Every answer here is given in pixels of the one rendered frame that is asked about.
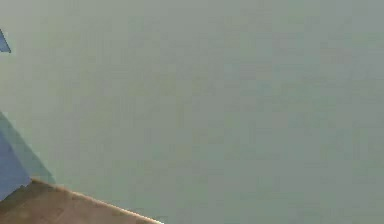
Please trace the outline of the blue block furniture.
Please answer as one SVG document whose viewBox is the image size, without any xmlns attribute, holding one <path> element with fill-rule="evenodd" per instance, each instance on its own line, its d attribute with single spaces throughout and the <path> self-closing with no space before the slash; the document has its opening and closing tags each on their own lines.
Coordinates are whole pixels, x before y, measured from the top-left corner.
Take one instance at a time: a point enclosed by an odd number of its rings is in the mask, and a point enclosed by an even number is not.
<svg viewBox="0 0 384 224">
<path fill-rule="evenodd" d="M 0 201 L 30 182 L 30 176 L 0 132 Z"/>
</svg>

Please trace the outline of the small blue wedge shape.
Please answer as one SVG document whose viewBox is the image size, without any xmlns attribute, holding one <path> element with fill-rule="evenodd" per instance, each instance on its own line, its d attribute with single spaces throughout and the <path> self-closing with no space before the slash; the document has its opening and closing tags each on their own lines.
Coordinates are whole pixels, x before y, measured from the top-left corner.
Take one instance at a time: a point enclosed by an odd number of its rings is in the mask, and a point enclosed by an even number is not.
<svg viewBox="0 0 384 224">
<path fill-rule="evenodd" d="M 5 35 L 1 29 L 0 29 L 0 52 L 6 52 L 6 53 L 11 52 L 10 46 L 7 43 Z"/>
</svg>

